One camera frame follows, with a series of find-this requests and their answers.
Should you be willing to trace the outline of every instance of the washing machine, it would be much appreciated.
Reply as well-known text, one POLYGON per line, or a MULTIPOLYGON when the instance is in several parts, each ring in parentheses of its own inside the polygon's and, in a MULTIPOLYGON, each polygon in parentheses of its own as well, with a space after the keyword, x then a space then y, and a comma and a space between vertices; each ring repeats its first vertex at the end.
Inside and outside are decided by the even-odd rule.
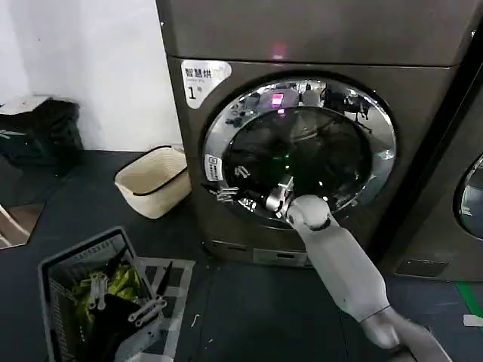
POLYGON ((397 229, 382 269, 446 281, 483 281, 482 119, 480 63, 433 164, 421 175, 422 191, 397 229))
POLYGON ((480 3, 158 0, 205 247, 308 266, 298 235, 251 194, 286 175, 366 247, 471 42, 480 3), (243 197, 214 195, 231 188, 243 197))

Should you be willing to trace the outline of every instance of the white wall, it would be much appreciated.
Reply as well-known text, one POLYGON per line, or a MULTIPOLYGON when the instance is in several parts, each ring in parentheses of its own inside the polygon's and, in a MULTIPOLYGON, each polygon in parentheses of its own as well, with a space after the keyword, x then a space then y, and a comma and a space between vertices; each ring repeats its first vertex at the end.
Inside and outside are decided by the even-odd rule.
POLYGON ((34 94, 81 104, 86 149, 180 143, 155 0, 0 0, 34 94))
POLYGON ((0 104, 29 93, 8 4, 0 0, 0 104))

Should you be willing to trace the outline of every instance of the woven basket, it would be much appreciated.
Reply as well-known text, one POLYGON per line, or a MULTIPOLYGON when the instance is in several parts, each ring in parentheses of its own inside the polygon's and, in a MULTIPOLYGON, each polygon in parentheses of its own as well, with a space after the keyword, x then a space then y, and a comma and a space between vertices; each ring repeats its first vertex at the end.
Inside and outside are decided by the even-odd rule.
POLYGON ((149 219, 158 219, 191 192, 185 155, 159 146, 124 166, 114 179, 128 204, 149 219))

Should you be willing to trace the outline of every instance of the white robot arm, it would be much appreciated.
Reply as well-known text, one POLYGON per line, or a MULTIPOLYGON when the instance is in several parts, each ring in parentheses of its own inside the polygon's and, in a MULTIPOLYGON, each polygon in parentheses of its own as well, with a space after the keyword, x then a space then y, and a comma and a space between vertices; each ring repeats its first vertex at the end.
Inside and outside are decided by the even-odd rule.
POLYGON ((374 344, 385 349, 405 347, 392 362, 451 362, 426 328, 390 306, 383 276, 352 234, 339 226, 328 204, 315 195, 292 200, 292 184, 293 178, 286 176, 266 199, 266 208, 299 233, 336 305, 361 324, 374 344))

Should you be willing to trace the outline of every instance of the gray plastic basket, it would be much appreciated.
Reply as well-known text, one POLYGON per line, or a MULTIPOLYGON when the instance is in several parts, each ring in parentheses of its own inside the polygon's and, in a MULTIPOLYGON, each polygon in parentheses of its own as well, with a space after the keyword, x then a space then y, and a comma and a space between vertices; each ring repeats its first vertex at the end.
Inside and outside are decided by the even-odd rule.
MULTIPOLYGON (((142 281, 145 295, 141 301, 155 297, 125 231, 111 229, 88 241, 52 256, 38 267, 44 318, 45 337, 50 362, 73 362, 79 356, 81 329, 74 317, 75 298, 72 287, 91 272, 106 264, 122 248, 128 246, 125 258, 132 264, 142 281)), ((123 341, 115 355, 115 362, 123 362, 149 347, 160 336, 163 314, 123 341)))

